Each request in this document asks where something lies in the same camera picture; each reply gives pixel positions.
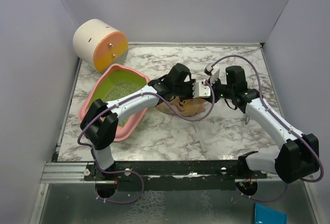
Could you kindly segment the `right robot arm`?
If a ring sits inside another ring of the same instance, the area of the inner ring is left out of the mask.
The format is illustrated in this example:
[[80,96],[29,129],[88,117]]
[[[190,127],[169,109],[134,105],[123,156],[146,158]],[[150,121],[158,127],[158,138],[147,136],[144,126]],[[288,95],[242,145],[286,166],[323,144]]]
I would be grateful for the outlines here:
[[241,66],[225,69],[225,84],[221,83],[219,73],[217,67],[208,72],[214,99],[231,100],[233,109],[255,120],[279,148],[273,154],[253,151],[239,156],[237,172],[242,178],[249,178],[260,170],[276,174],[289,184],[319,171],[319,142],[314,134],[304,134],[294,128],[274,111],[258,90],[248,88]]

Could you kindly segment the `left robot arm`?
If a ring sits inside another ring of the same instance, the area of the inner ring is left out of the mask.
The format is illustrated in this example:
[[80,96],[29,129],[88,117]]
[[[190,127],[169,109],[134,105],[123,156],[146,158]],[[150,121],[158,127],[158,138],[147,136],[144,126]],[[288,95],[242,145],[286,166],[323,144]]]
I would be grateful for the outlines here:
[[190,70],[177,63],[168,74],[151,80],[140,90],[109,103],[101,99],[93,101],[80,128],[91,142],[92,156],[98,164],[96,174],[103,180],[113,176],[114,159],[110,144],[114,141],[119,123],[130,116],[164,101],[179,97],[183,100],[193,97],[193,84]]

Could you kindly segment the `clear bag sealing clip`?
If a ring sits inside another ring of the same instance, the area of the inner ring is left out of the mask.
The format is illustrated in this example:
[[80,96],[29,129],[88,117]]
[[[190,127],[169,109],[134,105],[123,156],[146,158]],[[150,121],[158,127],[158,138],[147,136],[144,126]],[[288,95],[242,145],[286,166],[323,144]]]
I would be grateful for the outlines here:
[[207,147],[205,145],[204,138],[202,136],[202,131],[201,131],[199,125],[197,123],[194,123],[193,127],[195,130],[194,137],[195,137],[196,141],[200,143],[202,152],[207,152]]

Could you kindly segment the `beige cat litter bag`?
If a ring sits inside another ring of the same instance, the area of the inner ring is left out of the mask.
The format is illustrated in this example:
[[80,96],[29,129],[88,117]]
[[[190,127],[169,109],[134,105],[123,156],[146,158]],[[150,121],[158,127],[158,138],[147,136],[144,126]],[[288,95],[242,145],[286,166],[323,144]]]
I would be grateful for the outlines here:
[[206,100],[196,98],[180,101],[178,97],[175,97],[169,103],[181,116],[192,117],[205,111]]

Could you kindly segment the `metal litter scoop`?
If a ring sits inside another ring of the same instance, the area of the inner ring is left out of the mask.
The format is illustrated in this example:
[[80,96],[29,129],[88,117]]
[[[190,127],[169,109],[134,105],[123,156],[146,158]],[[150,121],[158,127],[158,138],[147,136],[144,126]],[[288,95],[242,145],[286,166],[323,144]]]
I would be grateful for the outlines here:
[[244,124],[248,125],[249,121],[250,121],[250,116],[248,114],[245,114],[244,115]]

